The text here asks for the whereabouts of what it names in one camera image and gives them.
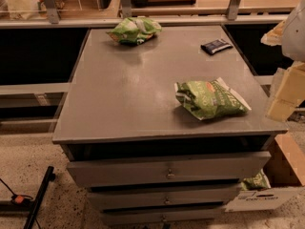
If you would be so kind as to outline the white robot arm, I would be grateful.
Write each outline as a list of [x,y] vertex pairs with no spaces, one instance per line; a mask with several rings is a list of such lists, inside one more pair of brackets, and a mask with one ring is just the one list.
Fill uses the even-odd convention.
[[260,42],[280,46],[282,54],[294,61],[283,71],[267,117],[285,121],[305,100],[305,0],[301,0],[286,20],[265,33]]

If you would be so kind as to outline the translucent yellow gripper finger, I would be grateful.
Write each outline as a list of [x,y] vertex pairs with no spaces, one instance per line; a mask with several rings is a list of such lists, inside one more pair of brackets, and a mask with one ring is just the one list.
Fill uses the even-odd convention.
[[278,68],[271,85],[266,116],[286,121],[305,100],[305,63],[295,61],[287,70]]
[[280,46],[282,44],[282,34],[285,20],[278,23],[273,29],[265,33],[260,42],[267,46]]

